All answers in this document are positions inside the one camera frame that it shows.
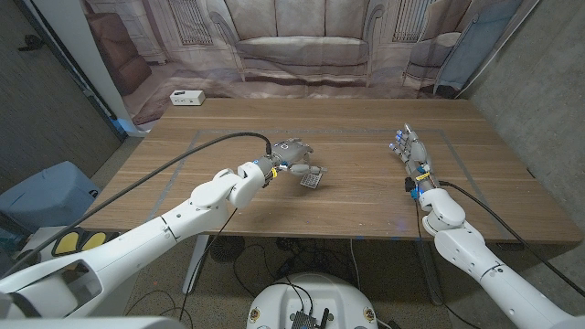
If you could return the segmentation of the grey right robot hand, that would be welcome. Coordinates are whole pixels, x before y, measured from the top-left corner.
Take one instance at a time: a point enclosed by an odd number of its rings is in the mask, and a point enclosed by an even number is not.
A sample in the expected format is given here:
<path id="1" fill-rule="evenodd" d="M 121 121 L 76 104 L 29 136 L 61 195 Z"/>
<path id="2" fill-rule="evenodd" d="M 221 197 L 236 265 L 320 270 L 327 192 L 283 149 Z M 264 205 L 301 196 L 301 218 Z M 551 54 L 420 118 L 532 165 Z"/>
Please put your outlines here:
<path id="1" fill-rule="evenodd" d="M 389 144 L 389 149 L 394 152 L 404 163 L 407 178 L 405 190 L 417 200 L 426 191 L 440 187 L 435 177 L 431 157 L 424 143 L 416 132 L 408 124 L 396 131 L 396 141 Z"/>

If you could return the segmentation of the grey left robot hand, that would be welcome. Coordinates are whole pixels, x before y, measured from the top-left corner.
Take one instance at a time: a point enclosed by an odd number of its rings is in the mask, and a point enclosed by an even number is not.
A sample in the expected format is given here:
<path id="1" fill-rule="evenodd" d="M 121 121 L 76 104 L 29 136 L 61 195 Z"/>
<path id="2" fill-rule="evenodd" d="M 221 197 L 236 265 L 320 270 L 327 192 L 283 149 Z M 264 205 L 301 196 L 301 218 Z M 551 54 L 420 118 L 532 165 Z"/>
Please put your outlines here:
<path id="1" fill-rule="evenodd" d="M 315 189 L 318 187 L 327 169 L 325 167 L 310 165 L 310 154 L 313 151 L 300 138 L 290 138 L 275 143 L 267 155 L 254 160 L 253 163 L 264 173 L 266 186 L 279 172 L 287 172 L 300 177 L 300 184 L 302 186 Z"/>

